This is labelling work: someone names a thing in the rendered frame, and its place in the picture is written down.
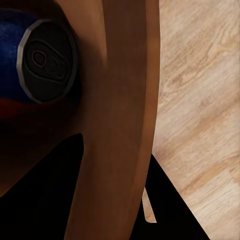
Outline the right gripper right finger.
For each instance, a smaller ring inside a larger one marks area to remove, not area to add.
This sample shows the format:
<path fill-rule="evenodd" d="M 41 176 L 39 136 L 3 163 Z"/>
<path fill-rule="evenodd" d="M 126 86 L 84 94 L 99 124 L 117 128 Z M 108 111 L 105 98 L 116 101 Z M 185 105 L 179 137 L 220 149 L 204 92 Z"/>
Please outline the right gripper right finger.
<path fill-rule="evenodd" d="M 157 223 L 145 220 L 141 201 L 130 240 L 210 240 L 153 154 L 145 189 Z"/>

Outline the can of soda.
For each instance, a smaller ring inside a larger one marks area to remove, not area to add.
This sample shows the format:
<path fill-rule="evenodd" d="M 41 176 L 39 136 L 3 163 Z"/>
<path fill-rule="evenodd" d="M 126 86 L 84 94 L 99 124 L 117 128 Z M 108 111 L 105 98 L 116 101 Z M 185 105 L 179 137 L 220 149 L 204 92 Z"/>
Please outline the can of soda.
<path fill-rule="evenodd" d="M 68 28 L 32 10 L 0 7 L 0 98 L 55 104 L 76 79 L 78 53 Z"/>
<path fill-rule="evenodd" d="M 68 94 L 62 100 L 56 103 L 22 104 L 16 101 L 12 101 L 12 100 L 0 97 L 0 121 L 73 101 L 78 92 L 79 92 L 79 85 L 76 77 Z"/>

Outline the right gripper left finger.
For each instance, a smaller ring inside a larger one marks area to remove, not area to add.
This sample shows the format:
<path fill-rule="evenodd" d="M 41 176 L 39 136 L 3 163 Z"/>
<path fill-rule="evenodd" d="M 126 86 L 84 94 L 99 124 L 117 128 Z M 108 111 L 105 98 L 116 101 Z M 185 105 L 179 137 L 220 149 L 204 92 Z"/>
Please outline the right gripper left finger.
<path fill-rule="evenodd" d="M 83 153 L 63 139 L 0 198 L 0 240 L 64 240 Z"/>

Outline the trash can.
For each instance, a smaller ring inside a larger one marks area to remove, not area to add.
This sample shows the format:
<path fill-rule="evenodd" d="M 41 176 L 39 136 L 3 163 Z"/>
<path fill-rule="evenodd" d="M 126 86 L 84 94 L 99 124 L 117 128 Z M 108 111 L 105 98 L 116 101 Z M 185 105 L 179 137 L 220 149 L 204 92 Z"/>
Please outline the trash can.
<path fill-rule="evenodd" d="M 160 84 L 159 0 L 0 0 L 67 27 L 75 99 L 0 120 L 0 198 L 53 148 L 82 133 L 63 240 L 130 240 L 152 155 Z"/>

